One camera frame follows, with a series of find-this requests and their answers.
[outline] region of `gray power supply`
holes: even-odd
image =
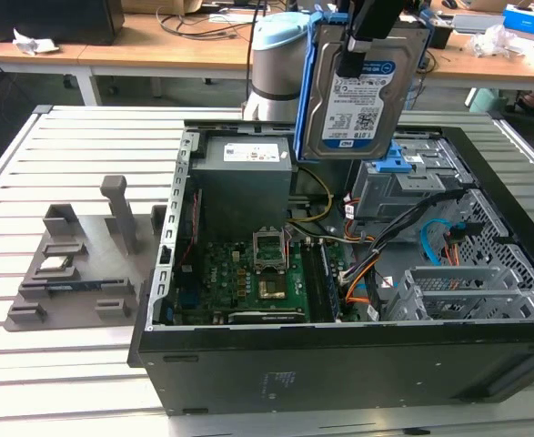
[[[285,137],[211,137],[190,176],[204,187],[202,219],[212,239],[236,241],[287,219],[291,159]]]

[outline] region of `blue box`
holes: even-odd
[[[517,8],[514,5],[507,5],[505,11],[505,23],[507,29],[520,30],[534,34],[534,10],[529,8]]]

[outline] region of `slotted metal table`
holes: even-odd
[[[50,203],[71,202],[78,214],[107,214],[98,187],[105,174],[120,173],[134,212],[147,213],[166,200],[183,120],[240,118],[229,108],[37,112],[0,159],[0,436],[355,436],[400,435],[413,427],[449,436],[534,434],[534,384],[501,404],[169,419],[145,371],[126,365],[132,327],[5,331],[2,323]],[[463,127],[534,219],[534,151],[507,123],[430,112],[405,113],[401,122]],[[372,377],[381,378],[381,369]]]

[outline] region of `barcode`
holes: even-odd
[[[377,107],[361,108],[354,130],[374,130],[378,115],[379,109]]]

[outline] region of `plastic bag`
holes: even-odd
[[[503,25],[492,25],[485,31],[485,35],[473,35],[465,48],[476,57],[503,55],[509,57],[509,45],[516,35],[509,32]]]

